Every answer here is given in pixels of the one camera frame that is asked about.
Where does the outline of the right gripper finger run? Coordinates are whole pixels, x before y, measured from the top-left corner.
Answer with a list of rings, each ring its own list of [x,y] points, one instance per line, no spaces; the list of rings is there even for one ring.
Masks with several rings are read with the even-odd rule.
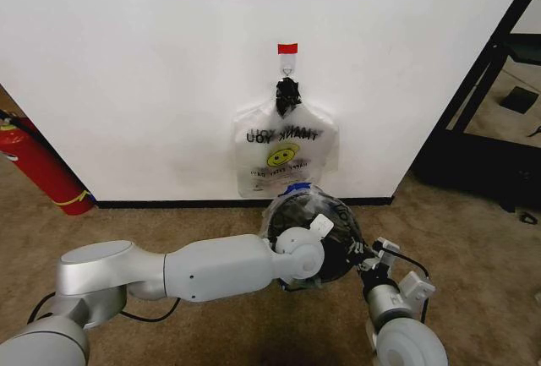
[[[354,241],[347,251],[348,259],[371,259],[374,257],[374,250],[364,241]]]
[[[375,270],[380,262],[380,257],[368,257],[364,256],[358,260],[356,264],[357,273],[361,276],[363,273]]]

